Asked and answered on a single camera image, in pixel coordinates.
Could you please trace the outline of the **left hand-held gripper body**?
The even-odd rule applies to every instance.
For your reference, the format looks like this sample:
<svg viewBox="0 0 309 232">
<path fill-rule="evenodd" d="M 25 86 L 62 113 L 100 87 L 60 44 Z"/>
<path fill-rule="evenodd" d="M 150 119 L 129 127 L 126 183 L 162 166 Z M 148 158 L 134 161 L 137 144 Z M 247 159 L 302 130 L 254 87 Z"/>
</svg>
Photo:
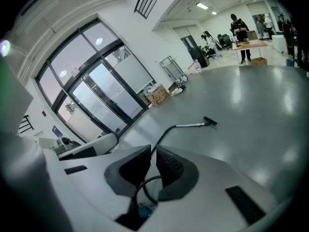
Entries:
<svg viewBox="0 0 309 232">
<path fill-rule="evenodd" d="M 58 139 L 39 138 L 38 145 L 43 149 L 54 151 L 59 160 L 82 159 L 101 156 L 112 151 L 119 143 L 114 133 L 101 136 L 84 145 L 67 137 Z"/>
</svg>

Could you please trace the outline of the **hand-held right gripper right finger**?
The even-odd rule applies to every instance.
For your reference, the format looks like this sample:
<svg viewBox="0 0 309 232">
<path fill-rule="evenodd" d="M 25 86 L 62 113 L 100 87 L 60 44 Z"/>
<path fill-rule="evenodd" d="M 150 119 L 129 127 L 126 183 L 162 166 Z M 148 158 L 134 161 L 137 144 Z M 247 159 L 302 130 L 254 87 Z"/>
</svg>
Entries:
<svg viewBox="0 0 309 232">
<path fill-rule="evenodd" d="M 182 199 L 199 179 L 199 170 L 193 162 L 162 146 L 156 148 L 156 167 L 162 179 L 160 202 Z"/>
</svg>

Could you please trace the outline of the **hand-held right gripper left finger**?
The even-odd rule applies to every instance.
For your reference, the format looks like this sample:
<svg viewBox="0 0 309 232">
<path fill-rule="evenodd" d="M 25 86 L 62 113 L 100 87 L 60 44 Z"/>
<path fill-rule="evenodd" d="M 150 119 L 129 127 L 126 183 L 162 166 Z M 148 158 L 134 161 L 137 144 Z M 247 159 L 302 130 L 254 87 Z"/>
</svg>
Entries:
<svg viewBox="0 0 309 232">
<path fill-rule="evenodd" d="M 138 230 L 142 225 L 137 204 L 138 188 L 151 166 L 151 146 L 133 148 L 133 153 L 107 166 L 104 177 L 115 194 L 130 198 L 127 212 L 116 219 L 121 225 Z"/>
</svg>

